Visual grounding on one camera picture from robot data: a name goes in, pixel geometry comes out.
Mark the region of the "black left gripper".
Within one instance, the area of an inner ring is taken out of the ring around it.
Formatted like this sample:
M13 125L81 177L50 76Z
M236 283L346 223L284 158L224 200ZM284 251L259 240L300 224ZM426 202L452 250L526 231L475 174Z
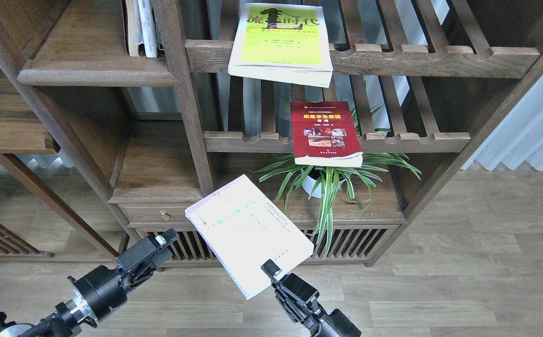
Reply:
M69 276L75 293L67 303L72 317L77 323L104 321L127 302L128 293L172 258L169 245L178 238L172 228L153 239L145 237L116 258L115 269L98 266L78 280Z

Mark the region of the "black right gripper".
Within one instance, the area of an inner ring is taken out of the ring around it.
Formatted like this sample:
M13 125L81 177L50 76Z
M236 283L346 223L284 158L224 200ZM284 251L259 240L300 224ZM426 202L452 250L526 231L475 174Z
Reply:
M295 323L312 337L360 337L361 331L339 309L328 314L318 303L319 291L294 273L278 279L281 269L269 259L261 269L271 280L276 299Z

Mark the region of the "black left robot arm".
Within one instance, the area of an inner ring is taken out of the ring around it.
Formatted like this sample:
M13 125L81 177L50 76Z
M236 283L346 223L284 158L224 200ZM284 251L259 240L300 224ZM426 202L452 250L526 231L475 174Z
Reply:
M6 322L6 314L0 312L0 337L74 337L83 323L96 328L127 302L128 293L172 258L169 245L178 238L174 229L145 237L116 258L114 269L98 266L79 279L69 276L75 296L57 304L55 312L37 324Z

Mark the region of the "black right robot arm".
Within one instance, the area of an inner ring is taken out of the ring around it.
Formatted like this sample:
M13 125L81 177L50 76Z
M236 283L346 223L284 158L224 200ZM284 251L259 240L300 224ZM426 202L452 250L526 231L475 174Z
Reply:
M279 278L281 269L267 260L261 269L271 280L275 298L288 317L305 326L312 337L359 337L361 331L339 309L328 314L318 302L319 291L294 273Z

